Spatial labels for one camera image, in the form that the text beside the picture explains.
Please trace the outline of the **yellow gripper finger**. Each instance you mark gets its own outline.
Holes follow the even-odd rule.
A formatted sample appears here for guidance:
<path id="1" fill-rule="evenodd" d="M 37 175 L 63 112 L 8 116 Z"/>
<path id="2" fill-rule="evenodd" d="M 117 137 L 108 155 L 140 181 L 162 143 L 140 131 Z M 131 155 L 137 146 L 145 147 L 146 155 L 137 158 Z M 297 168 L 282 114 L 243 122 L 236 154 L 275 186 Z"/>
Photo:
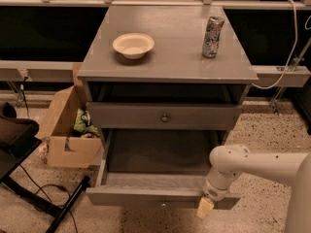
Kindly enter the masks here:
<path id="1" fill-rule="evenodd" d="M 204 219 L 207 217 L 207 215 L 214 209 L 215 203 L 212 199 L 209 197 L 202 197 L 200 199 L 196 216 L 200 219 Z"/>

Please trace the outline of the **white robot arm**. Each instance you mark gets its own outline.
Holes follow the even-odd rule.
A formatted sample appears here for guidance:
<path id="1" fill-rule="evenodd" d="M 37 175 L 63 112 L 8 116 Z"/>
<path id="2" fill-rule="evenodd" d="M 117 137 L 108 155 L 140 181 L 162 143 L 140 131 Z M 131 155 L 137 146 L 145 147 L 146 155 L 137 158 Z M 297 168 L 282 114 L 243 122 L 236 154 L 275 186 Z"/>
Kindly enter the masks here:
<path id="1" fill-rule="evenodd" d="M 290 186 L 285 233 L 311 233 L 311 153 L 253 153 L 244 145 L 218 146 L 202 186 L 196 216 L 206 218 L 242 173 Z"/>

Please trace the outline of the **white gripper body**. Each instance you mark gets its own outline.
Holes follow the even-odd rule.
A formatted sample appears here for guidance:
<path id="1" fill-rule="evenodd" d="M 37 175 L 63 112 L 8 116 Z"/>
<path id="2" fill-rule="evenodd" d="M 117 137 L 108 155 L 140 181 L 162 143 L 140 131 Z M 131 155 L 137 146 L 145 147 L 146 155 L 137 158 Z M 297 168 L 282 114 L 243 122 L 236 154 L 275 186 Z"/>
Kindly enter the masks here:
<path id="1" fill-rule="evenodd" d="M 203 185 L 203 193 L 210 199 L 219 202 L 229 193 L 229 187 L 230 181 L 211 182 L 209 179 L 206 179 Z"/>

